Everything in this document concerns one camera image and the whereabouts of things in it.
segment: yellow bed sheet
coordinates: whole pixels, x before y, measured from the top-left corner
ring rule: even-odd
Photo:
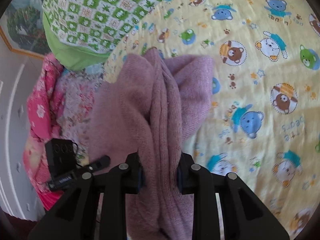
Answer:
[[[166,0],[105,64],[128,53],[215,60],[212,108],[183,146],[211,172],[236,172],[293,239],[319,203],[320,23],[305,0]]]

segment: green and white checkered fabric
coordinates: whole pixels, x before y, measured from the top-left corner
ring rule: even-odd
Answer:
[[[61,42],[105,54],[160,1],[44,0],[43,8]]]

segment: picture frame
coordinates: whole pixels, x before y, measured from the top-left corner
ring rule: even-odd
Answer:
[[[42,24],[43,0],[12,0],[0,19],[0,36],[14,53],[43,59],[50,53]]]

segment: metal rivet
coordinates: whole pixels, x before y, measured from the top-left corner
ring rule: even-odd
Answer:
[[[192,164],[191,169],[193,169],[194,171],[199,171],[199,169],[201,169],[201,166],[199,164]]]
[[[121,169],[121,170],[126,170],[127,168],[129,168],[129,165],[126,164],[126,163],[121,163],[121,164],[119,165],[119,169]]]
[[[229,177],[229,179],[236,179],[236,178],[238,178],[237,174],[235,174],[235,173],[233,173],[233,172],[230,172],[230,173],[228,174],[228,177]]]
[[[91,178],[91,173],[90,172],[85,172],[84,174],[82,174],[82,179],[90,179]]]

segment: purple clothing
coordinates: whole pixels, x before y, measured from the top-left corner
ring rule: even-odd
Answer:
[[[114,84],[103,83],[93,107],[89,159],[111,158],[110,168],[138,151],[145,185],[126,196],[133,240],[190,240],[193,196],[181,195],[176,170],[181,145],[201,126],[211,106],[213,60],[162,60],[156,48],[129,54]]]

